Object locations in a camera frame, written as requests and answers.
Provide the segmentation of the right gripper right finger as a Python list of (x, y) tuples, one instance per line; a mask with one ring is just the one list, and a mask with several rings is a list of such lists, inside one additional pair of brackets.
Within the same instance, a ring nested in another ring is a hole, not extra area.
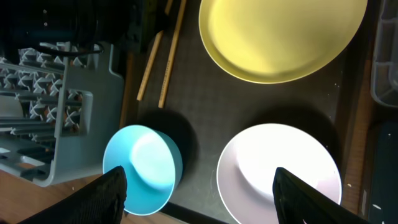
[(272, 190), (279, 224), (369, 224), (283, 167), (276, 168)]

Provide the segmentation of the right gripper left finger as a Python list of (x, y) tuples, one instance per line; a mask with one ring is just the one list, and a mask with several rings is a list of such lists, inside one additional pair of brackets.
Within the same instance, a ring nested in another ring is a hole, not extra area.
[(127, 179), (117, 166), (79, 191), (21, 221), (22, 224), (120, 224)]

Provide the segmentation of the white small plate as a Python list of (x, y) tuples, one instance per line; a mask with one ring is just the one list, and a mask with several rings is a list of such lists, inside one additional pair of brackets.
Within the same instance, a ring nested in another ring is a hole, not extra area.
[(218, 161), (218, 192), (237, 223), (278, 222), (272, 193), (278, 167), (341, 203), (339, 170), (318, 140), (285, 124), (258, 124), (235, 135)]

